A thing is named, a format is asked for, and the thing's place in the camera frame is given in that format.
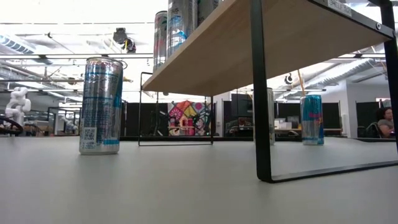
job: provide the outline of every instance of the wooden shelf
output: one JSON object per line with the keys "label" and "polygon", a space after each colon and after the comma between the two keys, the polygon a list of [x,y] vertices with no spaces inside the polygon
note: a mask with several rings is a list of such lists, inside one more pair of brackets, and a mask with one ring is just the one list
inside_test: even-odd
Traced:
{"label": "wooden shelf", "polygon": [[[385,42],[393,30],[331,0],[263,0],[267,78]],[[213,96],[252,84],[251,0],[227,0],[143,85]]]}

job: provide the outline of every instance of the person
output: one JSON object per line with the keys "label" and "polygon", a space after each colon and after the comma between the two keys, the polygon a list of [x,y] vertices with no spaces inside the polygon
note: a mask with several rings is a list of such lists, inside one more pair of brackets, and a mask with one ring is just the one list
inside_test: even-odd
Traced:
{"label": "person", "polygon": [[377,125],[384,138],[391,137],[394,132],[394,123],[392,121],[392,110],[390,107],[380,108],[377,113]]}

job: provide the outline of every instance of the artwork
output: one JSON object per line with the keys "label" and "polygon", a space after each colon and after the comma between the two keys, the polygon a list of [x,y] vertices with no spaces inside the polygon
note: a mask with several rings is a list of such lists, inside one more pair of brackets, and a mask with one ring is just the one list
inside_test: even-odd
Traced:
{"label": "artwork", "polygon": [[169,136],[210,135],[210,103],[183,101],[167,105]]}

